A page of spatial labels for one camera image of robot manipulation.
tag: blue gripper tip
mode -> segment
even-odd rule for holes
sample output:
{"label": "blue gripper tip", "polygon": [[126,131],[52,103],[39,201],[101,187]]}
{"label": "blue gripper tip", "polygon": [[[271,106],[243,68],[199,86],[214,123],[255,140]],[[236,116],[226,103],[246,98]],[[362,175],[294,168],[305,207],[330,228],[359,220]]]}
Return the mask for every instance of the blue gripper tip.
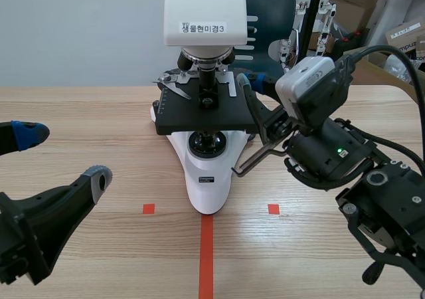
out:
{"label": "blue gripper tip", "polygon": [[48,127],[41,123],[12,121],[11,125],[19,151],[38,146],[50,135]]}

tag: cardboard box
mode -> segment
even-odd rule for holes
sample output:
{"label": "cardboard box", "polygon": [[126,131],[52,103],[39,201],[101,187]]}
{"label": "cardboard box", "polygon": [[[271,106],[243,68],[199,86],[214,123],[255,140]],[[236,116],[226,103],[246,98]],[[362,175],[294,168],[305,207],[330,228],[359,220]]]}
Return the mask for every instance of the cardboard box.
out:
{"label": "cardboard box", "polygon": [[425,34],[424,18],[419,17],[385,33],[389,45],[408,52],[416,48],[419,35]]}
{"label": "cardboard box", "polygon": [[425,63],[425,35],[420,35],[416,40],[416,60]]}
{"label": "cardboard box", "polygon": [[378,0],[331,0],[337,4],[334,21],[348,33],[366,28]]}
{"label": "cardboard box", "polygon": [[[321,34],[320,32],[313,32],[311,34],[310,42],[308,44],[309,50],[314,50],[314,51],[317,50],[317,40],[319,39],[320,34]],[[325,46],[326,53],[332,52],[334,44],[335,44],[335,38],[330,36],[329,39],[327,40],[327,43],[326,43],[326,46]]]}
{"label": "cardboard box", "polygon": [[[366,47],[362,47],[355,50],[346,51],[344,54],[353,54],[365,48]],[[413,85],[406,83],[405,81],[393,76],[383,69],[387,58],[387,55],[380,52],[371,53],[370,55],[363,58],[362,61],[356,64],[356,71],[352,74],[354,77],[353,84],[393,85],[405,91],[409,97],[413,99],[413,101],[418,103],[418,98],[416,97]],[[425,72],[416,70],[416,73],[418,73],[421,85],[425,85]]]}

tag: table surface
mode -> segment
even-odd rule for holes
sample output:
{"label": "table surface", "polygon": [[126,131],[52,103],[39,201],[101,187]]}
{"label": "table surface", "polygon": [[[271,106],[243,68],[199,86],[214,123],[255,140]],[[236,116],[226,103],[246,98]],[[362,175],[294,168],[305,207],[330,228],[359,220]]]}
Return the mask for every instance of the table surface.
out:
{"label": "table surface", "polygon": [[[53,274],[37,287],[25,277],[1,285],[2,299],[198,298],[201,216],[173,148],[155,133],[149,109],[158,97],[154,87],[0,88],[1,120],[51,131],[43,145],[0,159],[10,197],[72,183],[95,164],[114,172]],[[418,109],[397,88],[352,86],[336,116],[421,153]],[[241,161],[259,147],[258,139],[248,144]],[[278,157],[234,177],[214,216],[214,297],[417,299],[419,287],[399,268],[387,266],[375,286],[362,283],[371,259],[347,230],[338,192],[303,186]],[[147,203],[154,215],[142,215]],[[280,215],[269,215],[268,204],[279,204]]]}

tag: white wall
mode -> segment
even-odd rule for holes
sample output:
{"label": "white wall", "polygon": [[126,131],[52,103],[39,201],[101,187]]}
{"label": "white wall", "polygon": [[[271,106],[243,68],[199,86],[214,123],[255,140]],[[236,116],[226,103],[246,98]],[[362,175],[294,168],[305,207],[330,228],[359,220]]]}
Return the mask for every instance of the white wall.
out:
{"label": "white wall", "polygon": [[425,18],[425,0],[413,0],[404,21],[409,22],[421,16]]}
{"label": "white wall", "polygon": [[163,0],[0,0],[0,86],[151,85],[162,31]]}

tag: red tape line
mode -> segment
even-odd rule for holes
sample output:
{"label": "red tape line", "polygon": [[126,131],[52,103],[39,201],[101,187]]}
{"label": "red tape line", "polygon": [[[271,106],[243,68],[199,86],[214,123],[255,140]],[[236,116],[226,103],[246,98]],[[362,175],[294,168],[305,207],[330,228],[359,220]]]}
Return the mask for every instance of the red tape line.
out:
{"label": "red tape line", "polygon": [[201,249],[199,251],[199,299],[214,298],[214,218],[201,217]]}

